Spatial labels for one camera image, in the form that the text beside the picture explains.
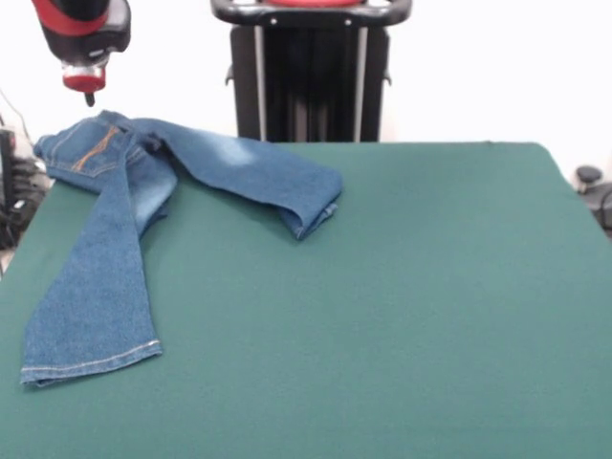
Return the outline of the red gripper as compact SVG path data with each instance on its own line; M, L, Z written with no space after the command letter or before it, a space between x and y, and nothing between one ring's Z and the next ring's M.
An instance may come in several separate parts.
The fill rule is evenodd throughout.
M105 73L64 75L62 81L67 88L85 94L87 105L94 106L94 93L105 87Z

